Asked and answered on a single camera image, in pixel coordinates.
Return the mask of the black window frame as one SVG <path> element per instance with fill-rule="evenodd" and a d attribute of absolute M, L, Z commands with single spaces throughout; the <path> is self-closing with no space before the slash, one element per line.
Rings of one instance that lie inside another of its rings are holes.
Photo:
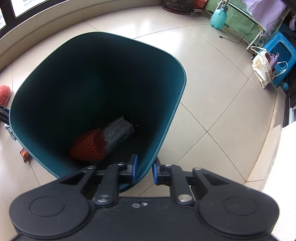
<path fill-rule="evenodd" d="M 1 38 L 24 21 L 66 1 L 1 1 Z"/>

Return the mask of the white metal drying rack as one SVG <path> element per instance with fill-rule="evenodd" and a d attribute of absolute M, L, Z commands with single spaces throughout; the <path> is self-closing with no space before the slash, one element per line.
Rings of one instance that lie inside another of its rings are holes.
<path fill-rule="evenodd" d="M 227 18 L 224 26 L 231 33 L 238 34 L 236 42 L 244 43 L 246 51 L 251 52 L 252 46 L 261 47 L 266 37 L 265 29 L 247 12 L 246 5 L 241 1 L 216 1 L 216 10 L 226 6 Z"/>

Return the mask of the teal spray bottle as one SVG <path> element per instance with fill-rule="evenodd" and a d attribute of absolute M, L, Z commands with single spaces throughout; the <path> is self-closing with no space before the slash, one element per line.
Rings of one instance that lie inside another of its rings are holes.
<path fill-rule="evenodd" d="M 210 18 L 210 25 L 218 30 L 222 29 L 227 19 L 227 2 L 222 4 L 221 7 L 215 10 Z"/>

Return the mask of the cream tote bag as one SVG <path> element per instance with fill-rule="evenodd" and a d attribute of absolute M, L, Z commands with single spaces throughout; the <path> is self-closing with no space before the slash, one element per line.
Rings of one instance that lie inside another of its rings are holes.
<path fill-rule="evenodd" d="M 252 60 L 252 71 L 260 81 L 262 88 L 265 89 L 275 78 L 275 71 L 269 63 L 271 54 L 267 49 L 257 46 L 251 46 L 250 49 L 256 53 L 256 56 Z"/>

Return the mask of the small blue ball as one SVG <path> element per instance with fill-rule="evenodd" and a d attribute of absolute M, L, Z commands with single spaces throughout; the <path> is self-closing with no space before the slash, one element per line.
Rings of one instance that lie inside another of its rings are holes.
<path fill-rule="evenodd" d="M 283 91 L 287 92 L 289 90 L 289 85 L 286 82 L 283 82 L 281 85 Z"/>

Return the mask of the grey paper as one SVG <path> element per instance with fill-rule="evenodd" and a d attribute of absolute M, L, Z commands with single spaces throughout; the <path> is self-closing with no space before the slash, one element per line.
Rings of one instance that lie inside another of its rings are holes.
<path fill-rule="evenodd" d="M 11 129 L 11 126 L 5 123 L 5 124 L 4 124 L 4 128 L 8 131 L 10 137 L 11 137 L 13 140 L 16 140 L 16 137 L 15 137 L 15 135 L 13 134 L 13 131 L 12 131 L 12 129 Z"/>

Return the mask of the lilac hanging cloth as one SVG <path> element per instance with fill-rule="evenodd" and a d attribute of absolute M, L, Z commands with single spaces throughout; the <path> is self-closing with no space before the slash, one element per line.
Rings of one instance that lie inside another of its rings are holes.
<path fill-rule="evenodd" d="M 242 0 L 248 13 L 266 32 L 277 32 L 290 8 L 279 0 Z"/>

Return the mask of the blue plastic stool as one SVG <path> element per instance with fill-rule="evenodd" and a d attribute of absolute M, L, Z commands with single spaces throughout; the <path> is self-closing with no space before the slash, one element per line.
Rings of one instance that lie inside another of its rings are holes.
<path fill-rule="evenodd" d="M 279 54 L 277 62 L 286 61 L 288 63 L 288 69 L 282 75 L 275 77 L 273 79 L 273 84 L 279 87 L 287 74 L 291 71 L 295 65 L 295 47 L 290 43 L 290 41 L 281 33 L 277 32 L 269 41 L 267 41 L 264 49 L 271 54 Z"/>

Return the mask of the red fuzzy slipper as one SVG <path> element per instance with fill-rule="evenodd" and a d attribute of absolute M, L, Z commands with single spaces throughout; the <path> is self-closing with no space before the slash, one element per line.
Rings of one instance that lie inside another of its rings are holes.
<path fill-rule="evenodd" d="M 11 89 L 7 85 L 0 86 L 0 105 L 6 106 L 11 95 Z"/>

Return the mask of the green hanging cloth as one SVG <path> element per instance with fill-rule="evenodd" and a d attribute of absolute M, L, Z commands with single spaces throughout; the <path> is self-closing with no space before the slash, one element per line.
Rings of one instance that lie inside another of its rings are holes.
<path fill-rule="evenodd" d="M 231 7 L 230 3 L 247 12 L 245 3 L 243 3 L 242 1 L 230 0 L 228 3 L 227 19 L 225 25 L 230 27 L 235 32 L 239 33 L 242 37 L 248 34 L 245 37 L 245 40 L 251 42 L 260 31 L 258 25 L 251 21 L 248 17 Z"/>

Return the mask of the light blue plastic bag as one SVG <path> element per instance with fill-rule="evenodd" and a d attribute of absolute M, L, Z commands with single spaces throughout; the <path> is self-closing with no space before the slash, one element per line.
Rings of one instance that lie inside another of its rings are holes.
<path fill-rule="evenodd" d="M 278 77 L 285 73 L 288 69 L 288 63 L 286 61 L 277 62 L 274 66 L 275 69 L 275 77 Z"/>

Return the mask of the small pink barcode wrapper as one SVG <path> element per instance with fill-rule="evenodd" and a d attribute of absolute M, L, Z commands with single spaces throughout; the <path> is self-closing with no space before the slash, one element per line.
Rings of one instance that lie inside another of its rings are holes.
<path fill-rule="evenodd" d="M 31 159 L 30 154 L 28 153 L 28 151 L 25 148 L 22 148 L 22 150 L 20 151 L 20 154 L 23 158 L 24 163 L 27 163 Z"/>

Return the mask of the orange foam fruit net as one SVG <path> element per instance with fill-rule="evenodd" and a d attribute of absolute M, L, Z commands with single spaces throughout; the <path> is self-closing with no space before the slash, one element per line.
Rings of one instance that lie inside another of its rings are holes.
<path fill-rule="evenodd" d="M 70 150 L 70 157 L 82 161 L 99 161 L 106 155 L 106 140 L 101 129 L 81 135 Z"/>

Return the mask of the dark teal trash bin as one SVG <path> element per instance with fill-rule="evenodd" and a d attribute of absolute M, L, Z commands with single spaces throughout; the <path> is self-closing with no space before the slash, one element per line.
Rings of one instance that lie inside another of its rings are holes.
<path fill-rule="evenodd" d="M 136 182 L 149 173 L 186 86 L 171 54 L 104 32 L 76 36 L 52 52 L 17 90 L 10 125 L 20 144 L 57 178 L 90 165 L 70 157 L 83 134 L 120 117 L 135 132 L 98 166 L 138 157 Z"/>

